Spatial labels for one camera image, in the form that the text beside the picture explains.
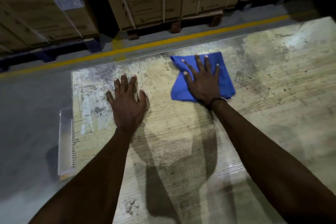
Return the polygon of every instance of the black wristband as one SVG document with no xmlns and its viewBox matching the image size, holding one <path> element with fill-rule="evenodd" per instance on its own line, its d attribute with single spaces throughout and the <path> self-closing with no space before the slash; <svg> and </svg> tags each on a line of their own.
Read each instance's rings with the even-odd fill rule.
<svg viewBox="0 0 336 224">
<path fill-rule="evenodd" d="M 214 98 L 213 100 L 211 100 L 211 102 L 209 103 L 209 105 L 207 106 L 207 108 L 209 110 L 211 110 L 211 106 L 212 106 L 212 103 L 215 101 L 215 100 L 224 100 L 224 101 L 228 101 L 226 98 Z"/>
</svg>

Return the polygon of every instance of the wooden board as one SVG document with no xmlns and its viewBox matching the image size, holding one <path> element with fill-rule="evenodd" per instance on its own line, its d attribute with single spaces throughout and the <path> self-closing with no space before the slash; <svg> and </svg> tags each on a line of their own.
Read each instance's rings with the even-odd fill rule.
<svg viewBox="0 0 336 224">
<path fill-rule="evenodd" d="M 115 130 L 105 92 L 137 74 L 150 109 L 127 155 L 114 223 L 274 223 L 281 217 L 246 173 L 222 126 L 172 101 L 170 55 L 222 52 L 229 101 L 336 192 L 336 24 L 327 17 L 72 72 L 76 169 Z"/>
</svg>

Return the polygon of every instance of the gray floor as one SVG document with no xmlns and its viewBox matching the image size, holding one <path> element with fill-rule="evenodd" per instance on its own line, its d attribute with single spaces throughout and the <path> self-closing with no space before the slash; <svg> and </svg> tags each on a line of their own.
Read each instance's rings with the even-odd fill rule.
<svg viewBox="0 0 336 224">
<path fill-rule="evenodd" d="M 245 12 L 235 12 L 225 17 L 219 28 L 312 9 L 313 5 L 309 1 L 259 7 Z M 127 56 L 135 57 L 163 52 L 296 22 L 296 19 L 288 19 L 278 23 L 140 50 L 128 53 Z M 183 29 L 179 35 L 206 30 L 210 29 L 204 25 L 195 26 Z M 160 32 L 141 37 L 137 41 L 124 40 L 124 47 L 169 37 L 172 37 L 169 32 Z M 104 50 L 111 50 L 111 44 L 107 44 Z M 77 52 L 63 55 L 58 60 L 89 54 L 86 51 Z M 27 223 L 38 209 L 61 188 L 63 184 L 58 182 L 57 176 L 59 113 L 62 108 L 72 105 L 70 72 L 83 67 L 109 63 L 114 58 L 92 60 L 0 80 L 0 222 L 2 224 Z M 17 65 L 11 70 L 41 64 L 41 61 L 36 61 Z"/>
</svg>

